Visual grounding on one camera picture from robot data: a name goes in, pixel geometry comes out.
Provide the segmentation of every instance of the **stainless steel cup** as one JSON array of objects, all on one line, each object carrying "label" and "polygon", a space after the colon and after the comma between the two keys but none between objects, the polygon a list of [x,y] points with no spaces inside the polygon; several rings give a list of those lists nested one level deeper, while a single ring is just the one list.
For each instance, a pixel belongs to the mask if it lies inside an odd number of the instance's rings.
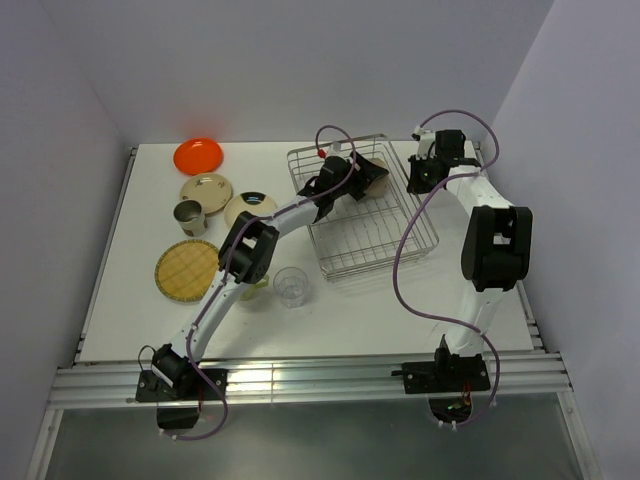
[{"label": "stainless steel cup", "polygon": [[190,237],[199,237],[207,231],[207,219],[202,205],[195,200],[183,200],[173,209],[173,218]]}]

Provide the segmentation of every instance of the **white table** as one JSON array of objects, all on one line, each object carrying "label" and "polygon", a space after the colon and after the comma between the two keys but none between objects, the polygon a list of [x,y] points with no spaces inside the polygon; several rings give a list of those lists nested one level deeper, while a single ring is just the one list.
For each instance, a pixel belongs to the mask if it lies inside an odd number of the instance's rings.
[{"label": "white table", "polygon": [[[283,204],[294,195],[287,152],[309,143],[223,144],[224,163],[216,171],[228,178],[234,194],[260,191]],[[178,192],[188,177],[172,162],[177,145],[141,145],[131,171],[92,310],[85,326],[80,361],[130,361],[140,347],[159,347],[193,314],[197,305],[165,298],[156,288],[160,255],[184,240],[172,217]],[[394,142],[401,159],[414,142]],[[473,155],[469,145],[467,155]],[[468,218],[448,192],[438,193],[429,215],[439,246],[415,263],[403,264],[400,284],[409,303],[423,311],[454,316],[464,285],[460,252]],[[200,237],[220,246],[227,235],[222,212],[209,218]],[[294,310],[280,305],[272,287],[248,302],[238,302],[209,343],[207,358],[283,358],[433,352],[447,325],[406,312],[383,268],[328,282],[320,273],[306,229],[283,238],[269,269],[297,266],[312,286],[307,303]],[[489,332],[499,351],[532,350],[526,314],[516,290],[499,307]]]}]

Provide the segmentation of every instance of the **mounting plate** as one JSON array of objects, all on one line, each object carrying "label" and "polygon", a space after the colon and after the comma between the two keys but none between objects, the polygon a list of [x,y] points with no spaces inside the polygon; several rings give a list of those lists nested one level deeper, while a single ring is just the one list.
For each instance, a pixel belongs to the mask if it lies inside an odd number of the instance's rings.
[{"label": "mounting plate", "polygon": [[454,393],[459,395],[466,382],[469,382],[472,392],[491,389],[487,366],[482,362],[477,375],[466,374],[459,377],[436,377],[436,362],[407,362],[402,364],[402,370],[392,372],[404,378],[404,393],[413,395],[418,393]]},{"label": "mounting plate", "polygon": [[[216,386],[224,395],[227,389],[227,370],[223,368],[202,369],[207,377],[214,381]],[[218,394],[200,377],[193,382],[189,391],[181,398],[176,398],[170,390],[160,381],[151,370],[140,372],[138,378],[138,388],[136,390],[136,402],[138,403],[158,403],[180,401],[211,401],[220,400]]]}]

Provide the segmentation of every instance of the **wire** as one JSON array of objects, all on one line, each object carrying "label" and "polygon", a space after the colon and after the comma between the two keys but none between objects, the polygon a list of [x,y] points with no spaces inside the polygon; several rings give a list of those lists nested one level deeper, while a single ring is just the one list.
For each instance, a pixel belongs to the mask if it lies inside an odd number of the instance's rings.
[{"label": "wire", "polygon": [[433,190],[431,190],[431,192],[429,192],[429,194],[425,197],[425,199],[422,201],[422,203],[420,204],[420,206],[418,207],[416,212],[413,214],[413,217],[411,217],[411,220],[409,221],[409,224],[407,225],[406,230],[402,234],[402,238],[400,239],[400,243],[398,245],[398,249],[396,250],[396,257],[395,257],[395,259],[393,261],[393,291],[396,294],[396,298],[398,299],[400,304],[406,310],[408,310],[409,312],[411,312],[414,315],[417,315],[419,317],[422,317],[422,318],[428,318],[430,320],[438,320],[438,321],[441,321],[441,322],[446,322],[446,323],[451,323],[451,324],[454,324],[454,325],[460,325],[462,327],[466,327],[466,328],[472,330],[473,332],[477,333],[480,336],[480,338],[482,338],[484,343],[486,343],[487,346],[489,347],[489,349],[491,350],[491,353],[493,354],[494,358],[496,359],[496,378],[495,378],[495,381],[493,382],[493,388],[491,389],[491,393],[489,394],[489,399],[484,404],[482,409],[480,409],[480,411],[478,413],[476,413],[473,416],[469,417],[464,422],[458,424],[458,425],[468,425],[468,424],[474,422],[475,420],[477,420],[480,416],[482,416],[489,409],[489,407],[493,403],[493,400],[496,397],[496,393],[498,392],[498,384],[500,383],[500,356],[498,355],[498,351],[493,346],[493,343],[491,343],[491,341],[489,340],[487,335],[485,333],[483,333],[482,330],[480,330],[475,325],[472,325],[470,323],[467,323],[467,322],[464,322],[462,320],[458,320],[458,319],[455,319],[455,318],[451,318],[451,317],[445,317],[445,316],[442,316],[442,315],[434,315],[434,314],[431,314],[431,313],[421,312],[421,311],[416,310],[415,308],[411,307],[406,302],[406,300],[402,297],[402,293],[400,293],[400,285],[398,283],[398,268],[400,266],[400,255],[402,254],[402,250],[404,249],[404,245],[407,242],[407,238],[409,237],[409,234],[411,233],[411,230],[413,229],[413,227],[415,226],[416,222],[418,221],[418,218],[420,218],[420,216],[422,215],[422,212],[424,212],[424,209],[427,207],[427,205],[429,204],[429,202],[431,201],[433,196],[438,192],[438,190],[440,190],[442,187],[444,187],[451,180],[457,180],[457,179],[460,179],[460,178],[474,178],[474,177],[477,177],[481,172],[485,171],[487,168],[489,168],[494,163],[496,163],[496,161],[498,160],[498,156],[500,155],[500,144],[498,143],[498,137],[496,137],[496,134],[492,130],[492,128],[487,124],[487,122],[482,120],[480,117],[478,117],[477,115],[475,115],[475,114],[473,114],[471,112],[468,112],[466,110],[460,110],[460,109],[442,110],[440,112],[434,113],[430,117],[427,117],[427,119],[420,124],[420,127],[424,127],[427,123],[429,123],[431,120],[433,120],[436,117],[439,117],[441,115],[446,115],[446,114],[449,114],[449,113],[459,113],[459,114],[462,114],[462,115],[466,115],[467,117],[471,117],[474,120],[476,120],[478,123],[480,123],[487,130],[487,132],[491,136],[491,139],[493,140],[493,143],[495,145],[495,154],[493,155],[493,158],[488,163],[486,163],[483,166],[481,166],[480,170],[478,170],[477,172],[474,172],[474,173],[458,173],[456,175],[450,175],[447,178],[441,180],[433,188]]},{"label": "wire", "polygon": [[471,383],[469,380],[464,382],[464,387],[462,389],[462,400],[465,405],[471,405]]},{"label": "wire", "polygon": [[140,361],[140,355],[142,355],[142,352],[145,351],[145,349],[150,348],[151,350],[153,350],[153,354],[156,354],[156,349],[153,348],[151,345],[145,345],[144,347],[142,347],[140,349],[140,351],[138,352],[138,365],[140,365],[140,371],[144,372],[144,368],[142,367],[142,362]]},{"label": "wire", "polygon": [[[224,286],[227,284],[227,276],[229,275],[229,271],[230,271],[230,267],[231,267],[231,259],[233,258],[233,253],[235,252],[238,244],[242,241],[242,239],[244,237],[244,233],[247,231],[247,229],[253,223],[261,221],[261,220],[273,220],[273,219],[279,217],[280,215],[283,215],[283,214],[285,214],[287,212],[290,212],[294,208],[298,208],[298,207],[300,207],[302,205],[305,205],[305,204],[307,204],[309,202],[313,202],[313,201],[315,201],[315,200],[317,200],[317,199],[319,199],[321,197],[324,197],[325,195],[328,195],[328,194],[338,190],[345,183],[347,183],[347,181],[349,181],[349,178],[351,177],[351,174],[355,171],[355,166],[356,166],[356,144],[354,143],[353,138],[351,138],[351,136],[345,130],[343,130],[342,128],[340,128],[340,127],[338,127],[336,125],[323,125],[316,132],[316,136],[315,136],[315,140],[314,140],[315,141],[316,150],[320,150],[320,146],[318,145],[320,134],[323,131],[327,130],[327,129],[336,130],[336,131],[342,133],[345,136],[345,138],[347,139],[347,141],[351,144],[351,149],[352,149],[352,153],[353,153],[352,154],[353,161],[351,162],[351,168],[349,169],[349,172],[347,173],[347,175],[337,185],[334,185],[333,187],[327,189],[324,192],[321,192],[321,193],[319,193],[317,195],[313,195],[311,197],[305,198],[304,200],[300,201],[299,203],[291,204],[288,207],[286,207],[286,208],[284,208],[282,210],[279,210],[278,212],[276,212],[275,214],[273,214],[271,216],[254,217],[251,220],[249,220],[247,223],[245,223],[244,226],[238,232],[238,235],[236,236],[236,238],[233,240],[233,243],[231,244],[231,248],[229,249],[229,253],[228,253],[228,256],[227,256],[227,262],[226,262],[225,268],[224,268],[224,274],[222,276],[222,279],[220,280],[220,284],[215,289],[215,291],[213,292],[211,297],[209,297],[209,300],[207,301],[207,303],[204,305],[204,307],[202,308],[202,310],[200,311],[200,313],[198,314],[198,316],[194,320],[192,326],[198,327],[198,325],[200,324],[200,322],[204,318],[204,316],[207,313],[207,311],[209,310],[209,308],[211,308],[211,305],[213,304],[214,300],[218,297],[218,295],[220,295],[220,292],[222,291]],[[193,353],[191,351],[191,340],[193,339],[194,331],[195,330],[193,328],[190,329],[189,333],[187,335],[187,358],[189,359],[189,363],[191,364],[193,369],[196,371],[196,373],[198,375],[200,375],[200,377],[202,377],[202,379],[207,383],[207,385],[209,385],[209,387],[211,387],[213,389],[213,391],[216,393],[216,395],[218,395],[218,397],[222,401],[223,413],[222,413],[222,418],[220,419],[220,422],[218,422],[218,424],[214,428],[212,428],[210,431],[208,431],[206,433],[203,433],[201,435],[187,436],[187,435],[177,435],[177,434],[174,434],[174,433],[171,433],[171,432],[167,432],[167,431],[163,432],[165,435],[170,436],[174,440],[182,440],[182,441],[187,441],[187,442],[196,441],[196,440],[204,440],[205,438],[209,438],[209,437],[215,435],[224,426],[225,422],[227,421],[227,417],[229,416],[229,404],[227,403],[227,399],[225,398],[223,393],[220,391],[220,389],[217,387],[217,385],[213,382],[213,380],[211,380],[207,375],[205,375],[205,373],[200,369],[200,367],[198,366],[198,362],[196,362],[195,358],[193,357]]]}]

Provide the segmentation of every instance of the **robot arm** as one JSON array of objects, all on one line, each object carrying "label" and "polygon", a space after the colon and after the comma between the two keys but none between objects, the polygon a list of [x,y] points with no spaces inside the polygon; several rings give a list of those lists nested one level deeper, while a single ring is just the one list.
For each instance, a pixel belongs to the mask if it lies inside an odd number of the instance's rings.
[{"label": "robot arm", "polygon": [[220,270],[198,312],[152,358],[154,374],[172,396],[182,397],[189,389],[195,379],[191,363],[202,360],[209,340],[237,298],[264,277],[278,239],[325,217],[343,195],[362,198],[375,180],[389,173],[357,153],[352,167],[337,153],[330,149],[317,177],[268,220],[248,212],[239,215],[220,249]]},{"label": "robot arm", "polygon": [[[468,282],[456,318],[485,333],[502,299],[527,274],[531,211],[514,207],[480,173],[475,159],[464,158],[466,138],[461,131],[434,133],[418,127],[413,136],[419,145],[417,154],[409,159],[413,182],[409,191],[427,193],[447,176],[478,173],[451,180],[446,188],[469,215],[461,257],[462,273]],[[443,343],[451,354],[460,357],[474,357],[483,351],[483,340],[459,325],[449,328]]]}]

